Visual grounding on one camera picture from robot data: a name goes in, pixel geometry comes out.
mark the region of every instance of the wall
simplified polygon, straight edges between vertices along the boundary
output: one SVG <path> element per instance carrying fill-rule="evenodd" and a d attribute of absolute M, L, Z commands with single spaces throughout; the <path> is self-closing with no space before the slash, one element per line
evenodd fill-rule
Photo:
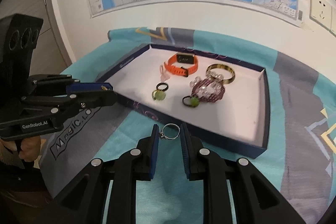
<path fill-rule="evenodd" d="M 307 16 L 309 0 L 305 1 Z M 336 7 L 335 0 L 327 1 Z M 336 38 L 310 19 L 303 28 L 298 28 L 259 12 L 210 3 L 150 4 L 91 18 L 88 0 L 52 2 L 72 61 L 107 42 L 110 29 L 167 26 L 223 33 L 257 42 L 300 60 L 336 83 L 336 71 L 331 66 Z"/>

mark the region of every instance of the green bead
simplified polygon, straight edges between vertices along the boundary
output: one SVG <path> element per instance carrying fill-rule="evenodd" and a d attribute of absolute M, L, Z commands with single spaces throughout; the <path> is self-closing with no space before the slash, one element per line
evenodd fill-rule
<path fill-rule="evenodd" d="M 192 107 L 197 107 L 200 104 L 200 101 L 197 97 L 192 97 L 190 99 L 190 104 Z"/>
<path fill-rule="evenodd" d="M 166 93 L 162 90 L 158 90 L 155 92 L 154 98 L 155 100 L 162 101 L 164 98 L 166 98 Z"/>

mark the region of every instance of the black ring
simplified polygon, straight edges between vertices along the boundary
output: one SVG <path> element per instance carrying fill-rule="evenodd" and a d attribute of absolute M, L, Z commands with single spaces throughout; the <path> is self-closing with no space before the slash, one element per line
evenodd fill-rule
<path fill-rule="evenodd" d="M 168 84 L 167 84 L 167 83 L 163 83 L 163 82 L 158 83 L 158 84 L 156 85 L 156 89 L 157 89 L 157 90 L 160 90 L 159 87 L 160 87 L 161 85 L 165 85 L 165 86 L 166 86 L 166 87 L 165 87 L 163 90 L 161 90 L 161 91 L 166 91 L 166 90 L 168 90 L 168 88 L 169 88 Z"/>
<path fill-rule="evenodd" d="M 192 105 L 188 105 L 188 104 L 186 104 L 185 102 L 184 102 L 184 100 L 186 99 L 186 98 L 192 98 L 191 96 L 184 96 L 183 98 L 182 98 L 182 103 L 185 105 L 185 106 L 188 106 L 188 107 L 193 107 Z"/>

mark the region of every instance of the orange smartwatch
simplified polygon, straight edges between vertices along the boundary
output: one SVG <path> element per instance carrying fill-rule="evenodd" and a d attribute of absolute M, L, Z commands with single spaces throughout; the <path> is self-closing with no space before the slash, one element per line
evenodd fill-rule
<path fill-rule="evenodd" d="M 184 63 L 184 64 L 194 64 L 190 68 L 176 67 L 174 63 Z M 188 77 L 189 75 L 195 73 L 198 70 L 198 59 L 194 54 L 185 54 L 185 53 L 177 53 L 169 58 L 168 62 L 164 62 L 165 68 L 173 75 L 179 75 Z"/>

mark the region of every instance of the person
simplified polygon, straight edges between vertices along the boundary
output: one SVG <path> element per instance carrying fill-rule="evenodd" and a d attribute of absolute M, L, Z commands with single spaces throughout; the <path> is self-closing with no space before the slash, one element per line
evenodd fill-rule
<path fill-rule="evenodd" d="M 11 151 L 17 151 L 15 142 L 5 142 L 0 139 L 0 143 Z M 23 139 L 21 143 L 19 158 L 27 162 L 35 161 L 40 154 L 40 149 L 40 136 Z"/>

